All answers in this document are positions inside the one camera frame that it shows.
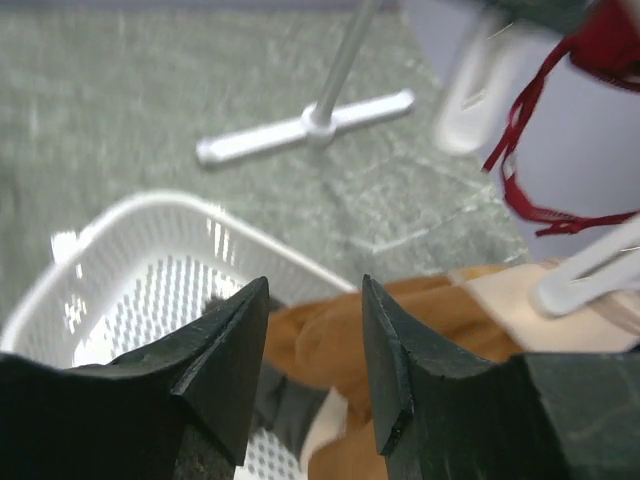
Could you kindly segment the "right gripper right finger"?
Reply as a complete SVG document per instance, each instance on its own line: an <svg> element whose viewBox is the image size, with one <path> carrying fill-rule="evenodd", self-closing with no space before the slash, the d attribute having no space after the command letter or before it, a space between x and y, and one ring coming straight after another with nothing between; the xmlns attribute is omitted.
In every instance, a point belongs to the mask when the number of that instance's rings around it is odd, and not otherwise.
<svg viewBox="0 0 640 480"><path fill-rule="evenodd" d="M483 359L370 277L363 338L378 453L392 479L635 479L639 356Z"/></svg>

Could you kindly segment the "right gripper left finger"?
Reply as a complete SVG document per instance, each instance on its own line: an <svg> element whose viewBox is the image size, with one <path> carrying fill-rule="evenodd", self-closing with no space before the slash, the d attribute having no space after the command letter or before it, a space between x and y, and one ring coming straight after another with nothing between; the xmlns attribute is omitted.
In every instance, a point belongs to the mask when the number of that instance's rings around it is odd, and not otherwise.
<svg viewBox="0 0 640 480"><path fill-rule="evenodd" d="M250 282L105 365L1 357L5 479L230 479L245 458L269 317Z"/></svg>

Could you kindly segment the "orange-brown underwear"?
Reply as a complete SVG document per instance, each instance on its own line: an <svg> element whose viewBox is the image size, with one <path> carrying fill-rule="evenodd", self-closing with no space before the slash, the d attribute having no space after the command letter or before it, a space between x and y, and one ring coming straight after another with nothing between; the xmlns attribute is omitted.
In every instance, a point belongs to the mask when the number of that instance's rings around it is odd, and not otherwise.
<svg viewBox="0 0 640 480"><path fill-rule="evenodd" d="M533 353L639 356L638 293L612 292L553 318L532 301L534 285L552 268L488 265L381 285L421 324L494 363ZM344 433L300 457L311 479L392 479L376 448L361 290L314 301L320 312L296 341L298 382L336 392L346 410Z"/></svg>

